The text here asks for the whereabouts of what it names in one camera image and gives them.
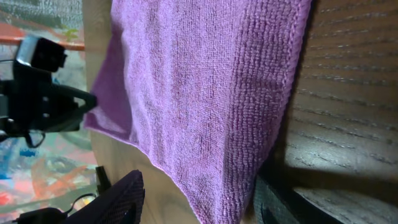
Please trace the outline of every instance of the towel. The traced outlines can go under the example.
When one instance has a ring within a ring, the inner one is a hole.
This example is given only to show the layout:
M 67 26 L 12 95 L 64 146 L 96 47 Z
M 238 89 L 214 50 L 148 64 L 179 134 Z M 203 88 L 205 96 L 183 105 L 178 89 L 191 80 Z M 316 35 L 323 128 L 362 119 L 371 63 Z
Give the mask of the towel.
M 202 223 L 239 223 L 277 137 L 309 9 L 310 0 L 113 0 L 85 126 L 140 149 Z

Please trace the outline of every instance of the cable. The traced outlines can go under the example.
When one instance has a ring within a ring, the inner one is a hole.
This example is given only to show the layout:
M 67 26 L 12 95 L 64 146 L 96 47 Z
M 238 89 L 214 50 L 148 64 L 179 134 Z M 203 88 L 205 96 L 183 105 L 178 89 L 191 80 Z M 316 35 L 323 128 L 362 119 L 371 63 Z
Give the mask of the cable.
M 0 60 L 0 63 L 3 63 L 3 62 L 13 62 L 14 60 L 13 59 L 5 59 L 5 60 Z
M 69 210 L 67 210 L 66 212 L 64 212 L 64 214 L 69 214 L 72 210 L 73 210 L 73 206 L 75 206 L 75 203 L 77 202 L 77 201 L 79 201 L 80 199 L 82 199 L 83 197 L 89 197 L 89 196 L 92 196 L 92 197 L 97 197 L 97 195 L 96 194 L 93 194 L 93 193 L 89 193 L 89 194 L 84 194 L 84 195 L 82 195 L 82 196 L 80 196 L 80 197 L 78 197 L 74 202 L 73 202 L 73 204 L 72 204 L 72 207 L 69 209 Z

